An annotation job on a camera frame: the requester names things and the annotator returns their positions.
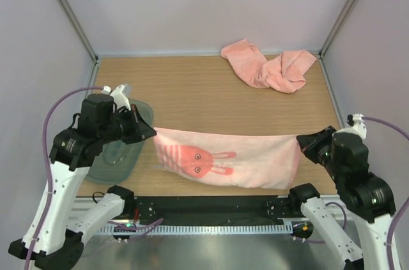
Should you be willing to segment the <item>pink bunny towel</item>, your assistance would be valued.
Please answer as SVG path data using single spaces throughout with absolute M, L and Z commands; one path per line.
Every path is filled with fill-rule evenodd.
M 163 169 L 214 186 L 284 190 L 301 157 L 294 135 L 239 136 L 156 128 Z

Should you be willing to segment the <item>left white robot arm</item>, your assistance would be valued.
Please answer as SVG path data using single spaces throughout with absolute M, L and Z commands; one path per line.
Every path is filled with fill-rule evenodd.
M 135 212 L 133 191 L 118 185 L 85 215 L 70 221 L 78 189 L 106 144 L 135 144 L 156 135 L 123 91 L 103 91 L 83 100 L 72 124 L 54 138 L 45 153 L 47 183 L 35 217 L 24 237 L 8 253 L 24 260 L 25 269 L 72 269 L 88 241 L 106 223 Z

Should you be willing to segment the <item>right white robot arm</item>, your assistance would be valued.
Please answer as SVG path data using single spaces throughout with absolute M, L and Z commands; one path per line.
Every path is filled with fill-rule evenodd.
M 351 214 L 360 245 L 331 218 L 316 188 L 303 184 L 289 191 L 288 209 L 305 216 L 339 259 L 341 269 L 401 269 L 394 229 L 399 212 L 391 187 L 369 171 L 367 128 L 362 121 L 341 130 L 329 126 L 297 136 L 302 154 L 325 168 Z

